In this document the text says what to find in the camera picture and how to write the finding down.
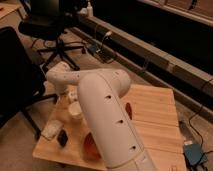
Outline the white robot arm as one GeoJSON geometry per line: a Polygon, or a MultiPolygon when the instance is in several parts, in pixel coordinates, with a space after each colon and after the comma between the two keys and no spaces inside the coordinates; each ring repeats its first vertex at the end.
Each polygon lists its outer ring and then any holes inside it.
{"type": "Polygon", "coordinates": [[[131,86],[125,70],[72,71],[59,62],[46,73],[58,94],[77,86],[77,99],[107,171],[157,171],[121,98],[131,86]]]}

